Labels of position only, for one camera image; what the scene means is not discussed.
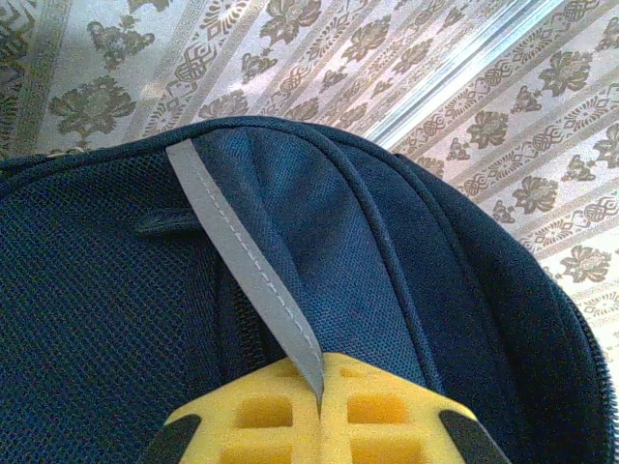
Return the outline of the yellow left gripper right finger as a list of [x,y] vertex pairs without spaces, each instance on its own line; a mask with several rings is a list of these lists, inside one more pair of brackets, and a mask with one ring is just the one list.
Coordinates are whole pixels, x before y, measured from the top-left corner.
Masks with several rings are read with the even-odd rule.
[[340,353],[324,355],[320,463],[504,463],[466,406]]

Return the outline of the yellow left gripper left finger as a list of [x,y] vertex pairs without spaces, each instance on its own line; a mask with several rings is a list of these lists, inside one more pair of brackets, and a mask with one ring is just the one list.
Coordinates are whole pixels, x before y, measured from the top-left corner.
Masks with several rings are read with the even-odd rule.
[[144,451],[146,463],[317,463],[316,398],[288,359],[176,409]]

